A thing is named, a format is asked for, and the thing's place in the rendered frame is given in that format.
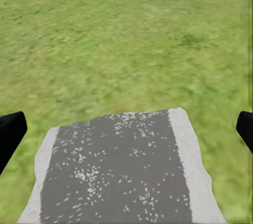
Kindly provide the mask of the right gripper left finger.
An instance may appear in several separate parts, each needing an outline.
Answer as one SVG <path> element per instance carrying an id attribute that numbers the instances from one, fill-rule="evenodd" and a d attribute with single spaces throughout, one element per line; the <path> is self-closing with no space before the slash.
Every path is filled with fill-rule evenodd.
<path id="1" fill-rule="evenodd" d="M 0 117 L 0 175 L 26 132 L 27 123 L 22 111 Z"/>

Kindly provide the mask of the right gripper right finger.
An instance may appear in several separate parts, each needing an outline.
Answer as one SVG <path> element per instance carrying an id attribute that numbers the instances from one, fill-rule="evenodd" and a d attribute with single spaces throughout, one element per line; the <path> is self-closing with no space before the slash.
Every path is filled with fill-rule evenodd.
<path id="1" fill-rule="evenodd" d="M 253 154 L 253 113 L 241 111 L 236 129 Z"/>

